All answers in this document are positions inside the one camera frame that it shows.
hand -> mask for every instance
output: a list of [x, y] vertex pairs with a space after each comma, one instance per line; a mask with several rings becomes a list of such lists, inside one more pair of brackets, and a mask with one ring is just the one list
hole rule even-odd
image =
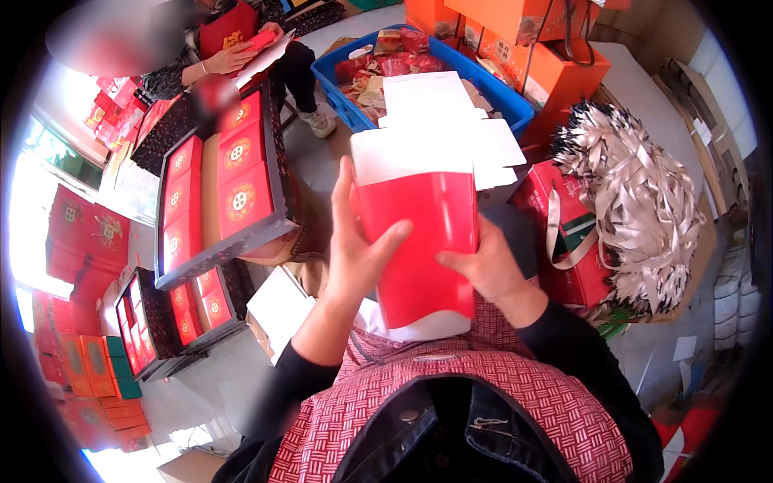
[[244, 64], [250, 62], [258, 54], [257, 52], [242, 52], [252, 45], [252, 42], [242, 42], [228, 49], [223, 49], [204, 61], [204, 69], [207, 73], [222, 74], [240, 70]]
[[333, 235], [330, 240], [330, 275], [322, 296], [359, 307], [365, 296], [375, 288], [387, 261], [410, 235], [414, 225], [410, 220], [403, 219], [371, 245], [360, 235], [356, 214], [349, 204], [353, 189], [352, 160], [344, 156], [331, 196]]
[[282, 26], [279, 25], [276, 22], [266, 22], [266, 23], [264, 23], [263, 26], [261, 27], [261, 29], [258, 30], [257, 32], [261, 33], [261, 32], [265, 32], [266, 30], [271, 30], [273, 33], [276, 34], [276, 36], [274, 37], [274, 40], [271, 40], [268, 44], [266, 44], [264, 49], [267, 49], [267, 48], [273, 46], [275, 43], [279, 42], [281, 40], [282, 36], [284, 35], [284, 30], [282, 30]]
[[547, 295], [523, 278], [502, 231], [478, 214], [478, 252], [440, 252], [440, 265], [458, 272], [515, 328], [534, 323], [545, 311]]

left hand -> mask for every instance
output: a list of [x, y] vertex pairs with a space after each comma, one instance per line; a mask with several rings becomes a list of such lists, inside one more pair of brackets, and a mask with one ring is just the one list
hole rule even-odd
[[408, 238], [414, 225], [408, 219], [393, 224], [372, 245], [359, 234], [356, 214], [349, 204], [354, 189], [352, 159], [341, 158], [332, 200], [333, 235], [330, 240], [330, 275], [323, 298], [357, 308], [375, 287], [392, 253]]
[[274, 37], [274, 40], [266, 44], [264, 49], [267, 49], [271, 46], [273, 46], [275, 43], [279, 42], [284, 35], [284, 30], [282, 30], [282, 27], [276, 23], [276, 22], [266, 22], [263, 24], [260, 30], [258, 30], [258, 33], [265, 32], [266, 30], [271, 30], [273, 33], [276, 34], [276, 37]]

bundle of ribbon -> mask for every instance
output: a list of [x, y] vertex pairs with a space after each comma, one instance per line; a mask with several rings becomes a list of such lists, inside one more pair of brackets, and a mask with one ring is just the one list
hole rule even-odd
[[[555, 134], [553, 159], [564, 174], [577, 176], [586, 189], [584, 204], [596, 215], [599, 258], [614, 271], [613, 289], [602, 302], [634, 315], [673, 310], [706, 222], [684, 166], [653, 144], [629, 112], [585, 100]], [[553, 191], [551, 205], [554, 196], [558, 202]], [[586, 239], [592, 244], [596, 235]]]

tile floor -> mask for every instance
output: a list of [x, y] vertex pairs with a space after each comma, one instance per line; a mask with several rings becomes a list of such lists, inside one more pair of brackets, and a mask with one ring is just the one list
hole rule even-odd
[[[395, 5], [345, 19], [311, 33], [301, 41], [320, 55], [340, 36], [363, 36], [384, 26], [403, 23], [404, 19], [404, 5]], [[322, 109], [335, 115], [325, 104], [324, 96], [319, 94], [318, 101]], [[327, 140], [315, 138], [297, 120], [288, 127], [284, 136], [289, 162], [328, 208], [339, 159], [348, 153], [350, 136], [349, 129], [340, 119], [338, 122], [339, 129]], [[717, 253], [724, 252], [726, 244], [722, 240], [720, 231]], [[664, 392], [679, 384], [678, 362], [672, 361], [678, 337], [696, 335], [696, 354], [712, 350], [713, 282], [720, 259], [713, 258], [690, 309], [679, 320], [671, 324], [632, 325], [609, 341], [622, 372], [632, 388], [638, 389], [639, 399], [646, 410]], [[256, 287], [265, 280], [269, 270], [259, 265], [250, 267]], [[196, 363], [168, 382], [143, 383], [142, 405], [153, 429], [154, 442], [167, 442], [169, 434], [175, 430], [204, 424], [214, 439], [214, 448], [235, 449], [240, 436], [234, 428], [243, 423], [247, 412], [245, 405], [252, 400], [252, 391], [269, 364], [252, 332], [246, 330], [218, 345], [208, 359]]]

black pants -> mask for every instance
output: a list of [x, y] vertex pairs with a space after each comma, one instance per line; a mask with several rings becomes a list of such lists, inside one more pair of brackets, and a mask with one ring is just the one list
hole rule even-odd
[[274, 102], [281, 111], [287, 91], [295, 98], [295, 105], [300, 112], [314, 112], [317, 103], [314, 100], [314, 85], [316, 80], [312, 74], [314, 51], [300, 42], [290, 42], [287, 51], [269, 70], [271, 91]]

